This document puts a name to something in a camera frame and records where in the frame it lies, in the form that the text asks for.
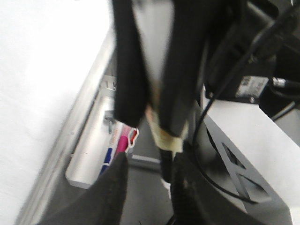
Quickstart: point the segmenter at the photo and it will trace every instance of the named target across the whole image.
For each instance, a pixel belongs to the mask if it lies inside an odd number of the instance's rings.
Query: pen
[[[122,135],[120,137],[119,143],[118,143],[118,147],[116,150],[116,154],[115,157],[117,156],[117,154],[119,152],[125,152],[128,148],[129,145],[129,132],[131,131],[132,127],[124,125],[123,130],[122,130]]]
[[[122,134],[122,130],[123,130],[123,123],[117,121],[113,128],[112,137],[109,141],[109,146],[108,146],[108,149],[106,152],[106,156],[105,156],[100,174],[102,174],[105,171],[105,169],[107,167],[109,167],[109,165],[111,164],[111,162],[113,160],[113,156],[116,153],[116,149],[118,146],[120,136]]]

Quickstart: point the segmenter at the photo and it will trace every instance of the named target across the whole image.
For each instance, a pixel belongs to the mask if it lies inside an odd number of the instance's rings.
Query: white surface
[[[292,218],[293,225],[299,225],[299,146],[258,105],[217,100],[208,111],[205,125],[217,148],[222,149],[224,143],[246,168],[230,168],[228,163],[227,170],[234,169],[254,180],[272,198],[270,202],[245,204],[247,212],[267,224],[292,224]],[[286,207],[290,213],[284,216],[279,211],[270,213],[278,209],[284,213]]]
[[[66,171],[66,178],[73,186],[88,189],[100,174],[111,138],[105,111],[113,110],[113,103],[112,97],[101,96],[95,102]]]
[[[0,224],[12,225],[110,27],[106,0],[0,1]]]
[[[26,203],[23,205],[16,225],[35,225],[43,218],[57,184],[66,172],[70,156],[76,147],[93,101],[97,96],[99,83],[101,79],[108,77],[104,76],[104,73],[114,49],[114,32],[110,28],[53,149],[47,157]]]

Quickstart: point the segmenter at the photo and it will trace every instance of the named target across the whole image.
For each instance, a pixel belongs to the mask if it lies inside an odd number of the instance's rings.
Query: triangular cutout
[[[222,143],[224,149],[225,149],[225,152],[227,153],[227,156],[229,158],[229,160],[233,163],[233,164],[236,164],[237,166],[243,168],[243,169],[246,169],[245,166],[239,161],[239,159],[233,154],[232,151],[230,151],[230,149],[224,144]]]
[[[272,198],[268,195],[268,193],[263,189],[262,186],[255,183],[248,177],[245,177],[240,174],[238,175],[240,177],[240,181],[242,182],[242,185],[247,190],[247,193],[251,200],[259,203],[264,203],[272,200]]]

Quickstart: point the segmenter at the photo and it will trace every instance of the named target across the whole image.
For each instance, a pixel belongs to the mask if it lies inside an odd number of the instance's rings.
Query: black cable
[[[272,93],[274,95],[277,95],[278,97],[292,99],[292,100],[298,100],[298,99],[300,99],[300,95],[289,95],[289,94],[282,93],[282,92],[280,92],[278,90],[275,90],[275,88],[274,88],[274,86],[272,84],[269,85],[269,88],[272,91]]]
[[[289,89],[300,90],[300,82],[285,80],[285,87]]]
[[[235,197],[237,199],[240,199],[244,202],[248,202],[251,204],[255,204],[257,202],[254,202],[252,200],[249,200],[247,198],[241,197],[239,195],[236,195],[226,189],[224,189],[223,187],[219,186],[217,183],[215,183],[208,175],[207,173],[203,170],[203,168],[201,167],[200,162],[198,161],[198,157],[196,155],[196,149],[198,147],[198,143],[197,143],[197,137],[199,134],[199,130],[201,127],[201,124],[204,121],[204,118],[208,112],[208,110],[210,109],[210,107],[212,106],[213,102],[220,96],[220,94],[223,92],[223,90],[227,87],[227,85],[230,83],[230,81],[234,78],[234,76],[243,68],[243,66],[248,62],[248,59],[250,59],[250,57],[253,55],[253,53],[255,51],[258,50],[258,48],[261,46],[261,44],[264,43],[264,41],[266,41],[271,34],[273,34],[277,28],[280,27],[281,23],[287,18],[289,17],[290,14],[292,14],[296,9],[298,9],[298,7],[300,7],[300,1],[296,2],[292,7],[288,8],[282,15],[279,16],[279,18],[277,19],[277,21],[271,25],[270,27],[267,27],[266,29],[264,29],[260,36],[254,40],[253,44],[251,45],[250,49],[243,55],[243,57],[237,62],[237,64],[231,69],[231,71],[227,74],[226,78],[224,79],[224,81],[220,84],[219,88],[217,89],[217,91],[213,94],[212,98],[210,99],[210,101],[208,102],[208,104],[206,105],[204,111],[202,112],[199,121],[196,125],[195,128],[195,132],[193,135],[193,148],[194,148],[194,154],[195,157],[197,159],[197,163],[198,163],[198,167],[199,167],[199,171],[201,172],[201,174],[203,175],[203,177],[209,182],[211,183],[214,187],[216,187],[217,189],[221,190],[222,192]]]

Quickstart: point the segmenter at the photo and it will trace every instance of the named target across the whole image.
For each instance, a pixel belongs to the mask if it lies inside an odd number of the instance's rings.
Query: label
[[[260,97],[263,89],[268,83],[267,77],[261,76],[245,76],[240,82],[240,86],[235,96],[240,97]]]

